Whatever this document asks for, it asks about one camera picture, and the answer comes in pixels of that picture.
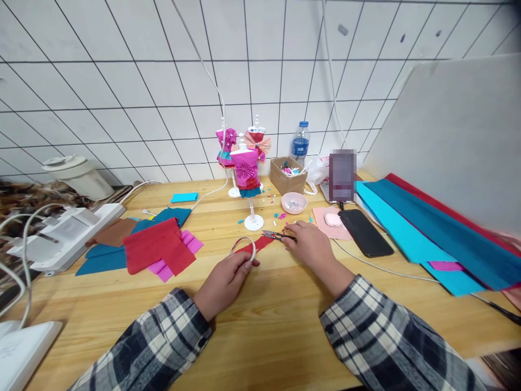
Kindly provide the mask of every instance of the cardboard box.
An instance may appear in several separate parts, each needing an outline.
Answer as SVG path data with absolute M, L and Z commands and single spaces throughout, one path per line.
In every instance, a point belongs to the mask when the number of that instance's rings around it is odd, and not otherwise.
M 280 194 L 283 196 L 286 193 L 295 192 L 295 193 L 304 193 L 304 185 L 306 184 L 306 178 L 308 177 L 308 173 L 297 175 L 294 177 L 288 177 L 281 170 L 281 166 L 284 165 L 285 162 L 288 167 L 296 168 L 298 167 L 300 172 L 304 170 L 300 164 L 296 162 L 291 156 L 277 157 L 275 159 L 271 159 L 271 167 L 270 167 L 270 180 L 271 183 L 277 188 Z

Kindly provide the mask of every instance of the paper dress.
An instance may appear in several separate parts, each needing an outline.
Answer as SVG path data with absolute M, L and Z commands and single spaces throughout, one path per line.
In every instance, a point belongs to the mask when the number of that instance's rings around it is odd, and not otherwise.
M 244 135 L 244 142 L 249 150 L 257 151 L 258 159 L 261 163 L 266 161 L 266 155 L 271 148 L 271 138 L 264 137 L 263 133 L 247 131 Z
M 231 158 L 235 165 L 237 187 L 239 188 L 240 196 L 242 198 L 251 198 L 259 195 L 261 193 L 261 183 L 257 176 L 257 152 L 248 151 L 233 154 Z
M 232 162 L 232 159 L 230 158 L 230 152 L 232 150 L 232 147 L 237 142 L 237 132 L 235 131 L 235 129 L 232 129 L 232 128 L 226 129 L 226 137 L 224 137 L 224 140 L 223 140 L 223 136 L 224 136 L 225 132 L 218 130 L 215 133 L 217 134 L 217 139 L 219 140 L 219 144 L 221 144 L 221 150 L 217 154 L 217 161 L 219 162 L 219 164 L 221 164 L 221 166 L 233 167 L 233 162 Z

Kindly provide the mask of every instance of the scissors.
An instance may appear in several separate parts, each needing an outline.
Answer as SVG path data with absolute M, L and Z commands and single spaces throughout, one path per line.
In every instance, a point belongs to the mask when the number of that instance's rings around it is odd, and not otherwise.
M 275 240 L 278 240 L 278 241 L 281 240 L 280 237 L 289 237 L 290 239 L 293 239 L 295 242 L 297 241 L 297 238 L 295 238 L 293 236 L 279 234 L 278 232 L 273 232 L 273 231 L 262 230 L 262 236 L 265 236 L 265 237 L 268 237 L 268 238 L 272 238 L 272 239 L 275 239 Z

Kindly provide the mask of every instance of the left hand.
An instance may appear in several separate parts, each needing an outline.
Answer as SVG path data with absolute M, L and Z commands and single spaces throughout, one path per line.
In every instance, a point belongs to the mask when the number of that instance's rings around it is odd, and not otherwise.
M 250 262 L 250 257 L 251 254 L 244 251 L 228 255 L 215 265 L 195 294 L 193 301 L 206 321 L 233 304 L 251 266 L 260 265 L 257 260 Z

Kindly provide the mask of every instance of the hand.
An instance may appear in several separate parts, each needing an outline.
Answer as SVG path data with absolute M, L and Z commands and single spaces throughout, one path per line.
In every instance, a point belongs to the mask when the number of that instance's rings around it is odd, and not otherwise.
M 250 262 L 251 254 L 244 251 L 228 255 L 215 265 L 206 281 L 195 294 L 193 300 L 206 321 L 215 318 L 235 301 L 251 266 L 260 262 Z
M 329 238 L 314 224 L 298 221 L 285 227 L 295 234 L 297 242 L 282 237 L 282 242 L 338 298 L 355 279 L 355 275 L 336 260 Z
M 311 270 L 326 262 L 336 261 L 329 238 L 314 224 L 297 221 L 284 228 L 295 234 L 297 242 L 282 237 L 282 243 Z

